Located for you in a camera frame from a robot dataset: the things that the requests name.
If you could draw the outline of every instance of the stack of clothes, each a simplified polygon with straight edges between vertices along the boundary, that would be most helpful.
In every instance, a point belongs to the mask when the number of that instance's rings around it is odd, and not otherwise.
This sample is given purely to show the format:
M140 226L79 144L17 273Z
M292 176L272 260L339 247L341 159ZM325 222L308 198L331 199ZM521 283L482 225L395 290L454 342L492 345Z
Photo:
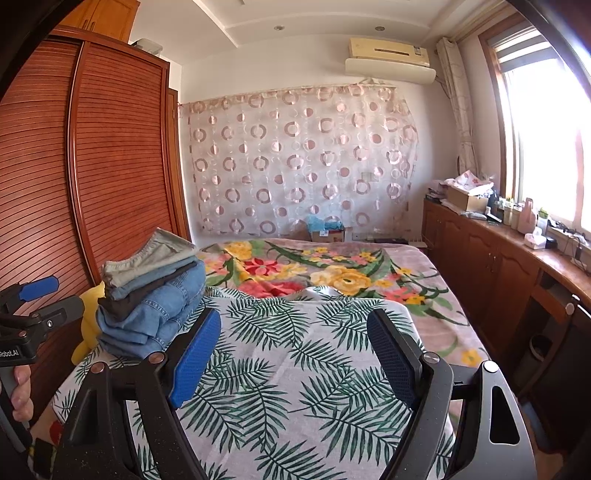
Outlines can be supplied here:
M196 254L196 246L158 228L133 257L105 263L96 321L106 351L146 358L166 350L203 297L205 266Z

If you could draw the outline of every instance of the trash bin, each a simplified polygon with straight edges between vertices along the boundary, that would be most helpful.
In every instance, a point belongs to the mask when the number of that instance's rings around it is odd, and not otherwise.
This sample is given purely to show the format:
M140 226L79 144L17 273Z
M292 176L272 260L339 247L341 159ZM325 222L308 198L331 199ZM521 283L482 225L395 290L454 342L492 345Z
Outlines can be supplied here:
M534 335L530 338L530 347L515 370L513 379L519 388L523 388L535 374L538 367L550 352L552 340L544 335Z

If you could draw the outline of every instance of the human hand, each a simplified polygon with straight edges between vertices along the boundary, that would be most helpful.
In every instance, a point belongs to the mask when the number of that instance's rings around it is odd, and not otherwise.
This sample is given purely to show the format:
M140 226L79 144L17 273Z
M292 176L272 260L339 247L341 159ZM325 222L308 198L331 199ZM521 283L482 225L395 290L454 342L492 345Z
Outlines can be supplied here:
M31 368L28 365L14 367L17 386L12 392L11 402L14 407L12 416L16 421L29 421L33 417L31 400Z

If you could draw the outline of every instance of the wardrobe door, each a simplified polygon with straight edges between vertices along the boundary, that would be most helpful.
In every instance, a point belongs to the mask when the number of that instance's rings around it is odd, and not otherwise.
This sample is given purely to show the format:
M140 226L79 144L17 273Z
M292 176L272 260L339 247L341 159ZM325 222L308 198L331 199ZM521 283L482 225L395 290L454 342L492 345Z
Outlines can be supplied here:
M64 149L79 48L42 42L0 102L0 289L52 274L60 280L57 293L22 312L90 286L72 224Z
M98 266L131 256L156 227L176 233L164 135L167 70L90 43L81 65L72 162L97 278Z

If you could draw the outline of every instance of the sheer curtain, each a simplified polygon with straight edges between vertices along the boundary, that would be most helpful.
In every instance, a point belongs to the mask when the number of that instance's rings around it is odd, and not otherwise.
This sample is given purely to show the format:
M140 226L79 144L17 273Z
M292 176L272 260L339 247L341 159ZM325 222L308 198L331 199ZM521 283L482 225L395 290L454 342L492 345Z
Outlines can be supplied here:
M456 119L460 138L459 173L470 170L474 175L480 175L472 141L472 124L474 122L472 101L460 50L455 42L444 37L437 42L437 55L443 68L443 76L451 97L453 116Z
M405 232L418 135L394 87L302 87L198 101L181 108L183 124L195 231L294 236L316 215L356 232Z

